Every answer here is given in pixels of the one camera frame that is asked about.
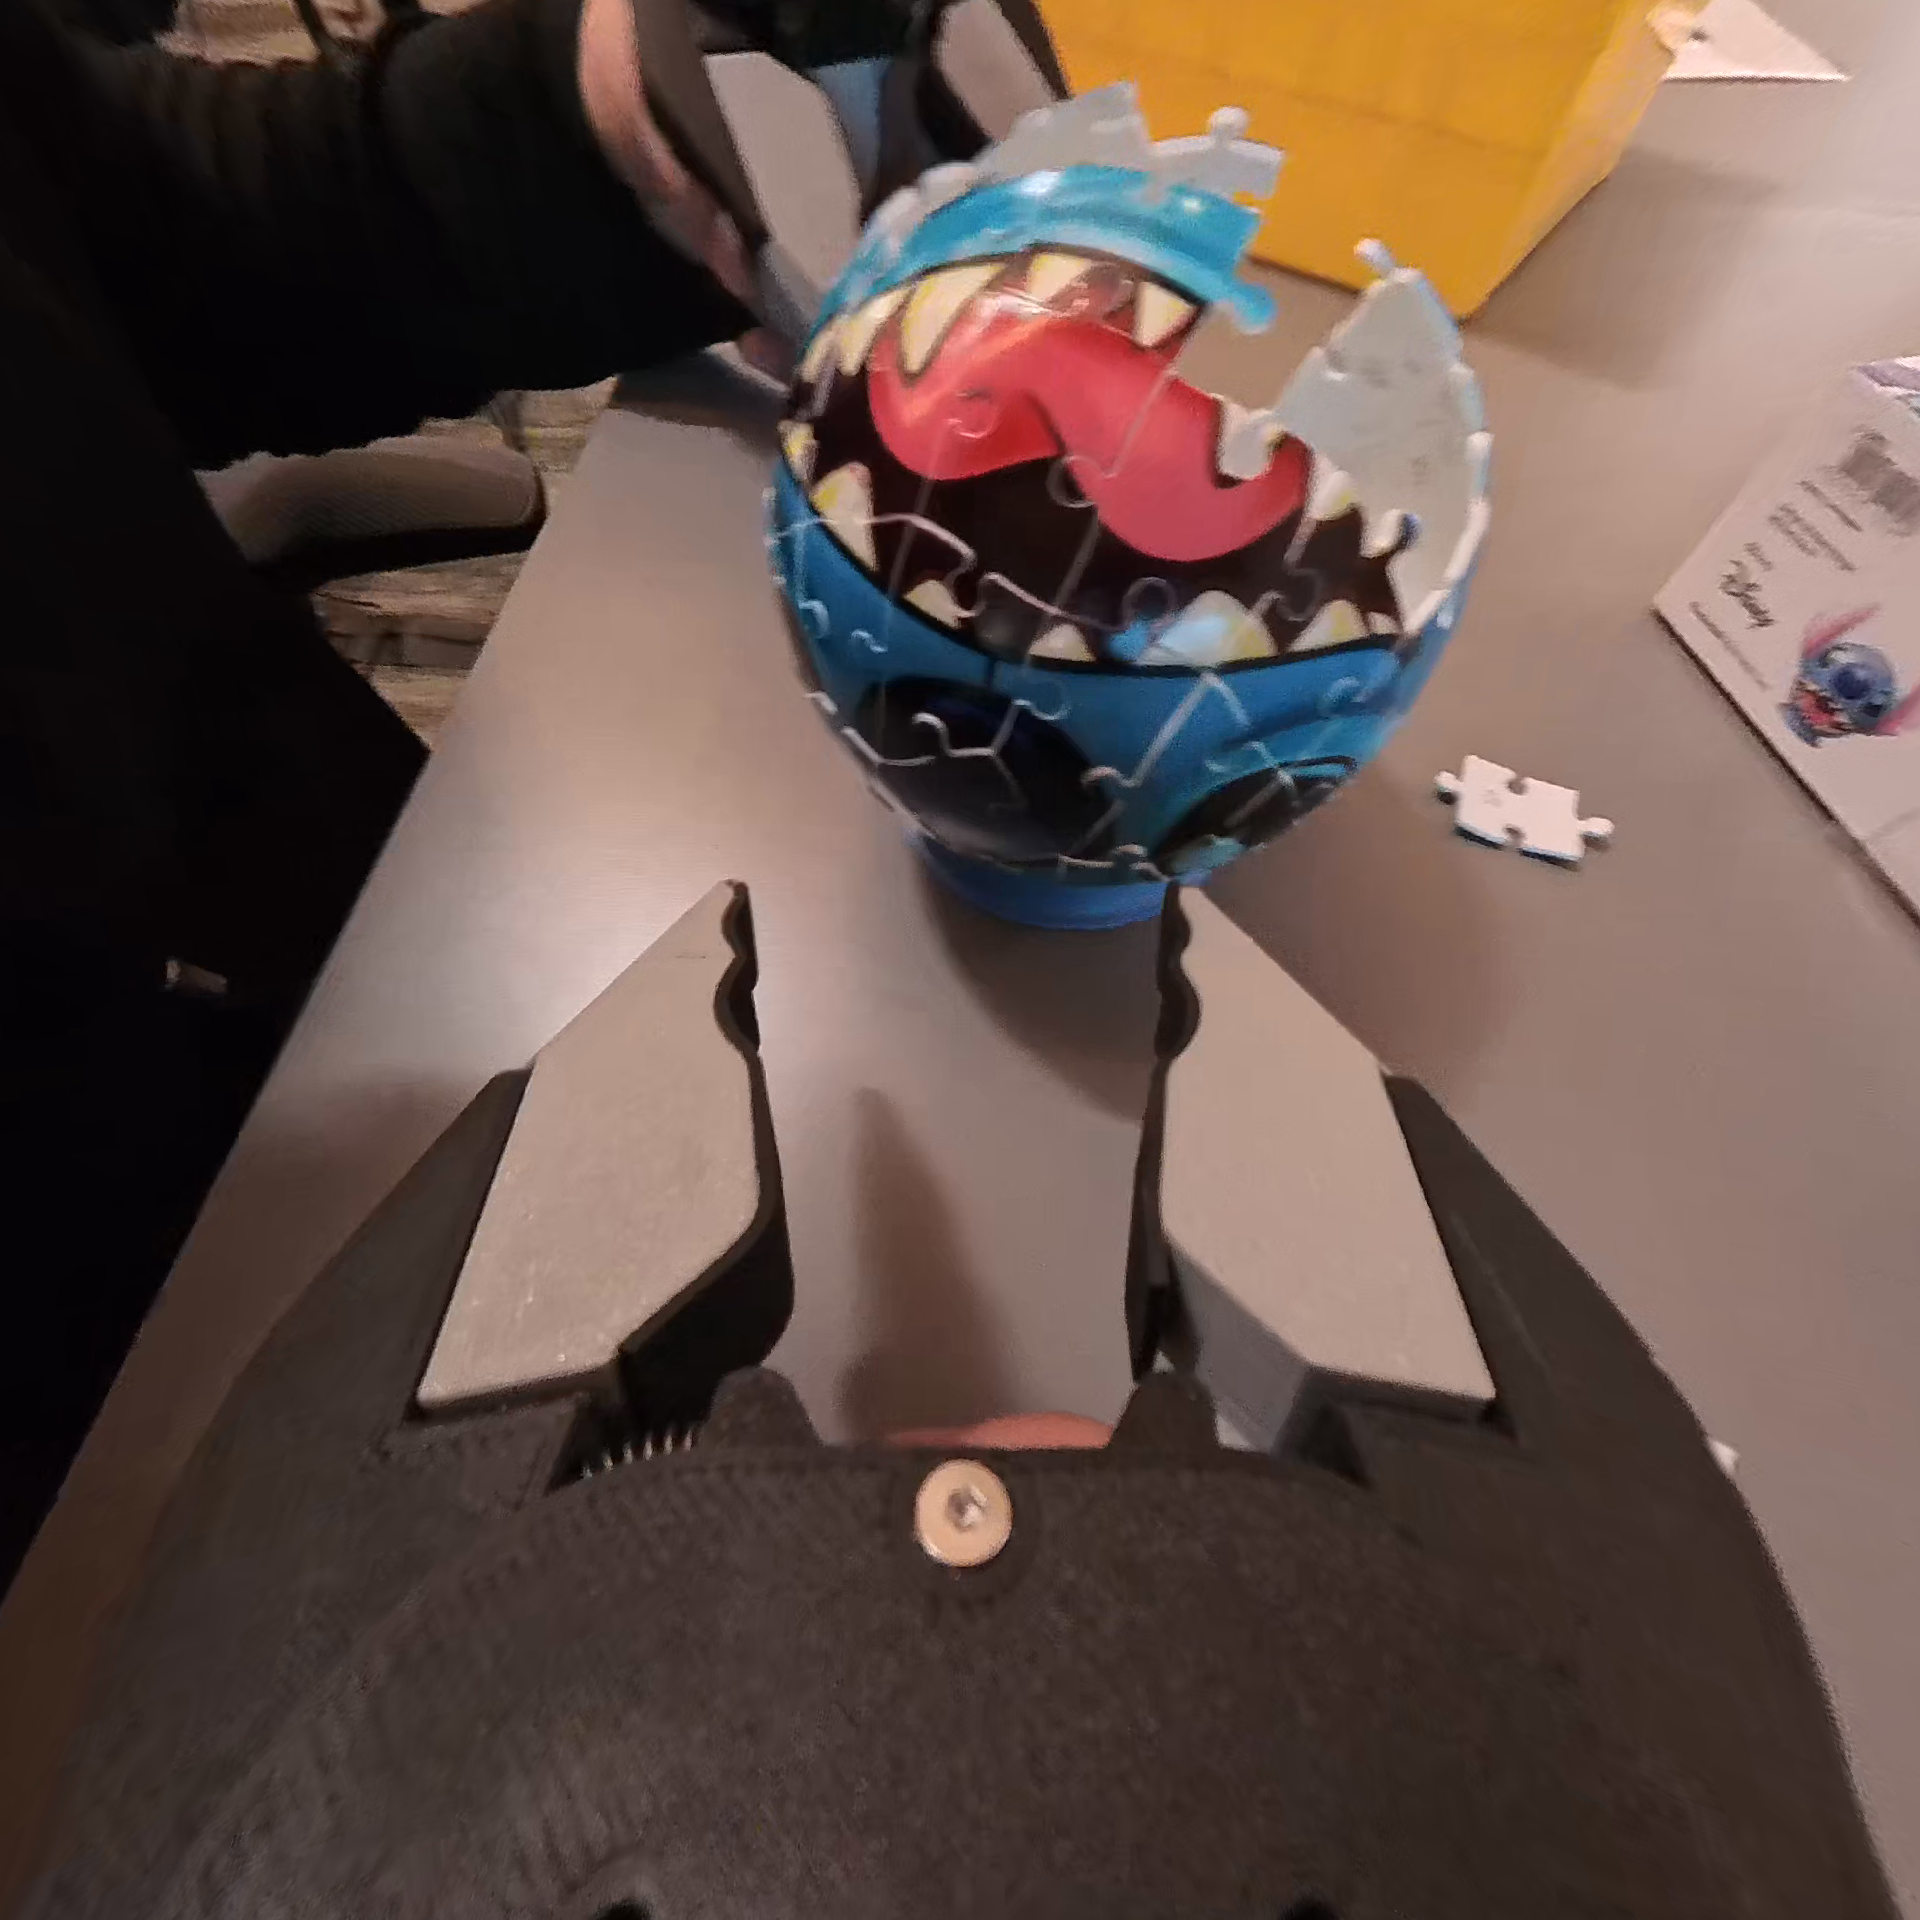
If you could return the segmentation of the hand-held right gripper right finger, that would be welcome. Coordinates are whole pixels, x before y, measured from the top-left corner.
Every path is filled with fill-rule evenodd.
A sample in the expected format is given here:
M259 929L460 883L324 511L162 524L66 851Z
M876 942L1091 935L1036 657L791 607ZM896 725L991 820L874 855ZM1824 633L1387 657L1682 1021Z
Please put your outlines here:
M1330 1405L1477 1424L1497 1390L1379 1057L1204 893L1168 888L1127 1244L1136 1379L1235 1441Z

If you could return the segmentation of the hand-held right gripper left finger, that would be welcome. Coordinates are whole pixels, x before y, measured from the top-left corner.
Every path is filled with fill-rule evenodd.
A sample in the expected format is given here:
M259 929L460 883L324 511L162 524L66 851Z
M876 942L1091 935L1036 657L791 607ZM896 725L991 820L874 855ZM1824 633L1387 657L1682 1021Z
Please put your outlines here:
M421 1413L589 1393L701 1420L793 1311L754 1005L752 895L721 880L532 1057Z

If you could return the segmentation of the blue cartoon puzzle ball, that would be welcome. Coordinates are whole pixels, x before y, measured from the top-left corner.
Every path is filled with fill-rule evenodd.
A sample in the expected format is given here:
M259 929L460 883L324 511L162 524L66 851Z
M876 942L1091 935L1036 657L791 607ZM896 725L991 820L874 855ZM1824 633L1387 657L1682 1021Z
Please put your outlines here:
M807 696L995 917L1116 928L1323 807L1403 725L1490 527L1492 433L1379 245L1267 405L1197 383L1282 156L1130 81L880 203L804 339L765 543Z

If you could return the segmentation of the person's left forearm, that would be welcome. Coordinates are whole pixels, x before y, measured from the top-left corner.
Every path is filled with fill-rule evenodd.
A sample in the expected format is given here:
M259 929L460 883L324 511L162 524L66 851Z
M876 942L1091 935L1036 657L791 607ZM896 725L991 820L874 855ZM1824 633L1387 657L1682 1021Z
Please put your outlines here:
M640 215L584 4L481 4L348 67L211 64L4 4L4 398L92 385L218 465L384 438L744 336Z

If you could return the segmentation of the white loose puzzle piece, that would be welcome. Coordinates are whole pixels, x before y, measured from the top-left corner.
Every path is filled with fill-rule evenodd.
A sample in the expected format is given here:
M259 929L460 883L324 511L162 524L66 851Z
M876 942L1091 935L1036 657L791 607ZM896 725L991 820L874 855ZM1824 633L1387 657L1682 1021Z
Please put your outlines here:
M1575 788L1471 753L1456 769L1432 782L1452 811L1452 830L1483 848L1505 848L1531 860L1575 868L1587 852L1604 848L1616 823L1581 808Z

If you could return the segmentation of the printed cardboard puzzle box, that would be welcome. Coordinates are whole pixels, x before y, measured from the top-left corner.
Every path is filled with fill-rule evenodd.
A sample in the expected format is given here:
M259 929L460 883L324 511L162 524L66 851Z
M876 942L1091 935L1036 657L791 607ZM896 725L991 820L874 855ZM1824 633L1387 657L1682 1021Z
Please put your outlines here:
M1915 355L1847 367L1650 607L1915 912Z

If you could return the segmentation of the person's left hand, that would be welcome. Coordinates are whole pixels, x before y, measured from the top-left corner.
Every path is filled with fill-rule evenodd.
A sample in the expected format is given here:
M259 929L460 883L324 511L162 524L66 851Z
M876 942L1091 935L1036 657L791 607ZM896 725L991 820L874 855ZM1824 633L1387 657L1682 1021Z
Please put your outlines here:
M769 231L706 71L706 23L685 1L584 4L584 109L644 222L749 312L737 352L789 376L791 323L765 289Z

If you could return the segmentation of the person's black clothed torso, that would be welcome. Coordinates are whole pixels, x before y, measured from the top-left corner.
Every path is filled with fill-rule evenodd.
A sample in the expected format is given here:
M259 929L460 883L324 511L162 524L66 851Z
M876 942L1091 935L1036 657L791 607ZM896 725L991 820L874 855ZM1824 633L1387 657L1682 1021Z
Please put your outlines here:
M89 293L4 240L8 1587L425 763Z

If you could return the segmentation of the yellow plastic bin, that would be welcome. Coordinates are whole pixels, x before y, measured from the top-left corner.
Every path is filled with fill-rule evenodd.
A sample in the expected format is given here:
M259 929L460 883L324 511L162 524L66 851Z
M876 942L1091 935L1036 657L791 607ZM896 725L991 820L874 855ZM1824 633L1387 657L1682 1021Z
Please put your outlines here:
M1285 150L1252 254L1361 286L1373 237L1466 319L1618 165L1699 1L1043 1L1068 81L1159 136Z

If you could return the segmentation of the paper sheet in plastic sleeve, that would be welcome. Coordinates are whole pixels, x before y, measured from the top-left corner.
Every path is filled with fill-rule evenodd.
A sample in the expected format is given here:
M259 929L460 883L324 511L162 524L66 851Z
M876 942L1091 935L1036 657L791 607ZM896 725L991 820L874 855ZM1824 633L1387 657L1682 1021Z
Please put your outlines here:
M1842 67L1757 1L1655 1L1645 16L1667 51L1669 84L1842 84Z

